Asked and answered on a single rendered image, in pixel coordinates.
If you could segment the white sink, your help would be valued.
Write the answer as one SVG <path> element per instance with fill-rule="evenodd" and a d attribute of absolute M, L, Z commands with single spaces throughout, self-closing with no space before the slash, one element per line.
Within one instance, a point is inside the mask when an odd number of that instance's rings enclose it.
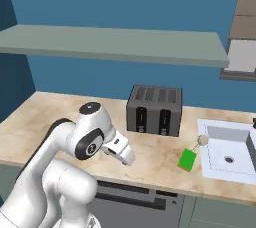
<path fill-rule="evenodd" d="M 256 129 L 252 124 L 198 119 L 202 176 L 256 185 Z"/>

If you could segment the grey-green cupboard door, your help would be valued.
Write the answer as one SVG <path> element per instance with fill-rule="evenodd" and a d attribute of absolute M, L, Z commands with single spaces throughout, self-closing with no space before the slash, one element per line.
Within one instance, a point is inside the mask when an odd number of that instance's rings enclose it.
<path fill-rule="evenodd" d="M 11 193 L 21 167 L 0 164 L 0 196 L 6 200 Z"/>
<path fill-rule="evenodd" d="M 256 207 L 185 196 L 179 228 L 256 228 Z"/>

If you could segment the dark grey four-slot toaster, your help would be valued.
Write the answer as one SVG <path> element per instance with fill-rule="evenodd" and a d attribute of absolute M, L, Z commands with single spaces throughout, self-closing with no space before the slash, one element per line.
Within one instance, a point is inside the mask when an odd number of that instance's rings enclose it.
<path fill-rule="evenodd" d="M 182 89 L 135 84 L 126 105 L 128 131 L 178 137 Z"/>

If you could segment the grey-green wall shelf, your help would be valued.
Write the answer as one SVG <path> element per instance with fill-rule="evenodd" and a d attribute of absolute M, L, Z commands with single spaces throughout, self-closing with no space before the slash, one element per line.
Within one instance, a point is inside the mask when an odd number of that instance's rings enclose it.
<path fill-rule="evenodd" d="M 0 53 L 226 68 L 217 34 L 15 25 L 0 32 Z"/>

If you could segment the grey dishwasher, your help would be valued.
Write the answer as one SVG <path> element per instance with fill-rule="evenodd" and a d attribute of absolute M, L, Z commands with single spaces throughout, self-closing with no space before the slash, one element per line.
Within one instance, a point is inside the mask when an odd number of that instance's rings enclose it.
<path fill-rule="evenodd" d="M 178 228 L 183 202 L 177 193 L 99 180 L 89 210 L 102 228 Z"/>

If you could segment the white window with dark sill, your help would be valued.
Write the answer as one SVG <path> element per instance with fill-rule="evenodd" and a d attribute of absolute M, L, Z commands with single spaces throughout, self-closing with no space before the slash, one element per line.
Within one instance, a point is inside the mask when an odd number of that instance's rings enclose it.
<path fill-rule="evenodd" d="M 229 65 L 221 69 L 221 79 L 256 82 L 256 39 L 230 39 L 227 54 Z"/>

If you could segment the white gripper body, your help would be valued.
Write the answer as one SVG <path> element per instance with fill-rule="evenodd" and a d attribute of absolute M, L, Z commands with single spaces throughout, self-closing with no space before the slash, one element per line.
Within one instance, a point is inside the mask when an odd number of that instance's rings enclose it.
<path fill-rule="evenodd" d="M 117 144 L 116 158 L 125 165 L 131 166 L 135 161 L 135 154 L 129 144 Z"/>

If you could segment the green sponge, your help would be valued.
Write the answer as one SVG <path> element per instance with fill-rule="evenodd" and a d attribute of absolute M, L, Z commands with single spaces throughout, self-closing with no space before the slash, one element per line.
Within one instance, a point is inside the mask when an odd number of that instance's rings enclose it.
<path fill-rule="evenodd" d="M 192 167 L 194 165 L 195 159 L 197 154 L 187 148 L 185 148 L 181 154 L 181 157 L 178 162 L 178 166 L 187 171 L 190 172 L 192 170 Z"/>

